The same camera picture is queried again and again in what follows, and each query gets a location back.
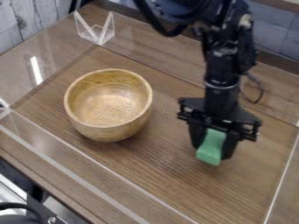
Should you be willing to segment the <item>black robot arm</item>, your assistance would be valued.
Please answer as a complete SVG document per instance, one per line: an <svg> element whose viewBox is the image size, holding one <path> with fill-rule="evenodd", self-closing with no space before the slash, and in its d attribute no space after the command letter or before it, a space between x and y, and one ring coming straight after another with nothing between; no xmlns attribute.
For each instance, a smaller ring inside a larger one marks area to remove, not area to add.
<svg viewBox="0 0 299 224"><path fill-rule="evenodd" d="M149 24L166 37L193 28L206 61L202 98L179 99L178 118L190 127L197 158L218 165L243 140L258 139L262 121L239 104L241 81L257 65L254 19L245 0L134 0Z"/></svg>

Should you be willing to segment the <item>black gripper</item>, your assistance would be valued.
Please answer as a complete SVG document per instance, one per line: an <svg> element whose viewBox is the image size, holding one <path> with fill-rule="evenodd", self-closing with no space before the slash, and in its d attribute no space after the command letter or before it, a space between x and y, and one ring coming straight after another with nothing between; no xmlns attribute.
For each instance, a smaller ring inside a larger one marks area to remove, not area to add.
<svg viewBox="0 0 299 224"><path fill-rule="evenodd" d="M182 97L178 118L190 125L191 145L198 149L207 128L227 133L222 145L222 159L231 159L239 141L258 140L262 120L239 104L239 85L227 88L206 87L205 96Z"/></svg>

